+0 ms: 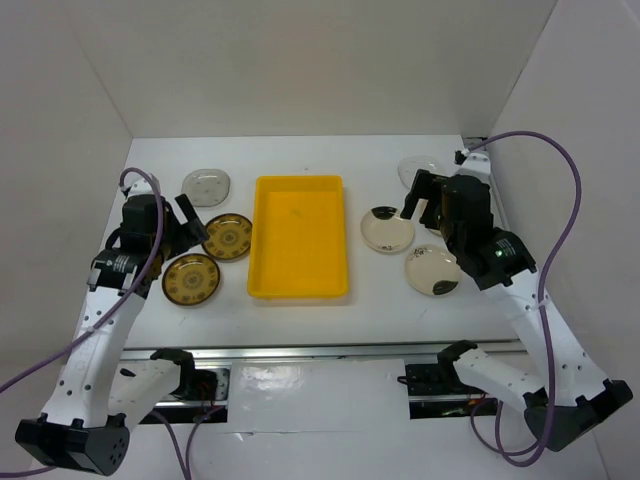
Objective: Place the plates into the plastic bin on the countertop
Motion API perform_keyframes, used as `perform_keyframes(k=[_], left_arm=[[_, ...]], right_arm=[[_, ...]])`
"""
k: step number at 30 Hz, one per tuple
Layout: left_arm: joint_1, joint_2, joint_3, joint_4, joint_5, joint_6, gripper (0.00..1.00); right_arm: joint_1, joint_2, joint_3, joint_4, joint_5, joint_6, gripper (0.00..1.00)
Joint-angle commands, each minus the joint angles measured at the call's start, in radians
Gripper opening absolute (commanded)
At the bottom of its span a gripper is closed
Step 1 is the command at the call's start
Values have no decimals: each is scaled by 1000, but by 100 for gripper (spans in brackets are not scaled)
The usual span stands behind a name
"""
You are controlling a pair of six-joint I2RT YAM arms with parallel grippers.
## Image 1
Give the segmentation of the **yellow patterned plate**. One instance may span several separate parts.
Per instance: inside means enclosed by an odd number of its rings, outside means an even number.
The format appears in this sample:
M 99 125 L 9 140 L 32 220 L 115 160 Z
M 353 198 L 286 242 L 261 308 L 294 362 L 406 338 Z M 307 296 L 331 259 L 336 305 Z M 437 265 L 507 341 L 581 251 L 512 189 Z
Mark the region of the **yellow patterned plate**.
M 236 260 L 250 250 L 252 227 L 251 221 L 240 214 L 219 215 L 205 225 L 208 238 L 202 248 L 215 260 Z
M 212 258 L 205 254 L 186 254 L 165 269 L 162 291 L 171 303 L 191 307 L 211 298 L 220 282 L 220 269 Z

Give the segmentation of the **clear glass plate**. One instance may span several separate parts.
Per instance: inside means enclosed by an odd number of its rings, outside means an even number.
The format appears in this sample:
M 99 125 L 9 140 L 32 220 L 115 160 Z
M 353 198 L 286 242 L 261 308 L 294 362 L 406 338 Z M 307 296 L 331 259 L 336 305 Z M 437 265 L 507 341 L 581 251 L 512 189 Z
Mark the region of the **clear glass plate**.
M 419 170 L 426 170 L 432 174 L 447 176 L 441 163 L 430 156 L 419 155 L 402 159 L 397 167 L 397 173 L 403 186 L 410 189 Z
M 229 195 L 231 180 L 220 169 L 199 169 L 183 180 L 181 193 L 197 208 L 213 208 L 223 203 Z

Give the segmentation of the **cream plate black brushstroke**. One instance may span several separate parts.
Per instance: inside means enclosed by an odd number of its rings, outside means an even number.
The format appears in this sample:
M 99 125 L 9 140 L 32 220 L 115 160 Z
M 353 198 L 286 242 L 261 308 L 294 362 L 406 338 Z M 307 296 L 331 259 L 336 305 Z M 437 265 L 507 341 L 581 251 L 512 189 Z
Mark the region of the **cream plate black brushstroke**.
M 405 276 L 409 285 L 428 296 L 444 296 L 457 288 L 461 269 L 446 249 L 424 244 L 411 249 L 405 259 Z
M 360 221 L 360 232 L 368 247 L 383 254 L 405 250 L 415 236 L 413 223 L 401 218 L 398 209 L 391 206 L 368 210 Z

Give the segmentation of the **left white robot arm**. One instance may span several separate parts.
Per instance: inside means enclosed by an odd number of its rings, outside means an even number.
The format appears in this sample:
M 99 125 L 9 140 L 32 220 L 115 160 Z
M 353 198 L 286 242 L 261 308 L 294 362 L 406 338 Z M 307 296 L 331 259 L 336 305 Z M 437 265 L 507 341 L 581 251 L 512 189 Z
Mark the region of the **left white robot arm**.
M 184 350 L 159 348 L 134 371 L 119 364 L 162 264 L 205 240 L 188 197 L 176 202 L 184 223 L 164 198 L 129 195 L 120 226 L 94 258 L 77 344 L 41 413 L 16 429 L 16 443 L 41 464 L 110 476 L 132 431 L 160 400 L 214 392 L 215 374 L 197 369 Z

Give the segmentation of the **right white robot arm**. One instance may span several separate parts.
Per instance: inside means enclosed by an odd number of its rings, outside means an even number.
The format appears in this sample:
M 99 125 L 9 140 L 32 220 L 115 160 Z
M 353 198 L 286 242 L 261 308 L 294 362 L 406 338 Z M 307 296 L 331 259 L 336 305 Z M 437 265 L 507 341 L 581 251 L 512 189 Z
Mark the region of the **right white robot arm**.
M 466 160 L 452 176 L 417 170 L 401 218 L 426 203 L 420 224 L 440 232 L 446 249 L 511 323 L 537 371 L 517 370 L 461 340 L 438 355 L 436 379 L 448 392 L 465 385 L 522 413 L 541 448 L 559 452 L 628 404 L 623 380 L 599 368 L 542 284 L 543 273 L 523 241 L 498 227 L 488 172 Z

